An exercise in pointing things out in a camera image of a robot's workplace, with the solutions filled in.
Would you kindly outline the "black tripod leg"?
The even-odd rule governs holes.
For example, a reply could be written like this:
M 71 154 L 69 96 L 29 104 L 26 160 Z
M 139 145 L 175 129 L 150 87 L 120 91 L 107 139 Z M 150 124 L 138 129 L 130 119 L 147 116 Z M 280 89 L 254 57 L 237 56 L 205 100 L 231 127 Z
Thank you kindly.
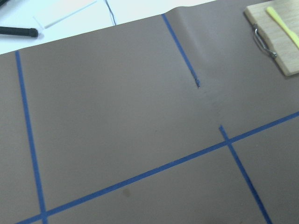
M 28 36 L 36 38 L 39 33 L 35 28 L 12 28 L 12 27 L 0 27 L 1 35 L 17 35 L 17 36 Z

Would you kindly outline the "wooden cutting board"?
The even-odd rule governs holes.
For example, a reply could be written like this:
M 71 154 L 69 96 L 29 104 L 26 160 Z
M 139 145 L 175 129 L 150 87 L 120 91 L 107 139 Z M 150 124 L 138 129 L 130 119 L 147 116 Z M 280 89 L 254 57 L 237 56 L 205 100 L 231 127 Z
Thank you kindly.
M 273 7 L 286 25 L 299 35 L 299 2 L 297 0 L 270 0 L 247 6 L 244 13 L 253 26 L 255 37 L 272 57 L 282 73 L 290 77 L 299 73 L 299 49 L 266 13 Z

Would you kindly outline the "yellow plastic knife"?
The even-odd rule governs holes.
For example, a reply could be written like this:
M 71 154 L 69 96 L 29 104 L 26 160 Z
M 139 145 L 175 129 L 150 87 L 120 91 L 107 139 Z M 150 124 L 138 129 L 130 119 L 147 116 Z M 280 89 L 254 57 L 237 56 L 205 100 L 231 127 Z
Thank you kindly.
M 297 48 L 299 48 L 299 37 L 293 32 L 286 23 L 282 20 L 280 15 L 276 12 L 273 7 L 267 7 L 266 13 L 281 27 L 281 29 L 287 34 L 287 36 L 291 39 L 291 41 L 295 44 Z

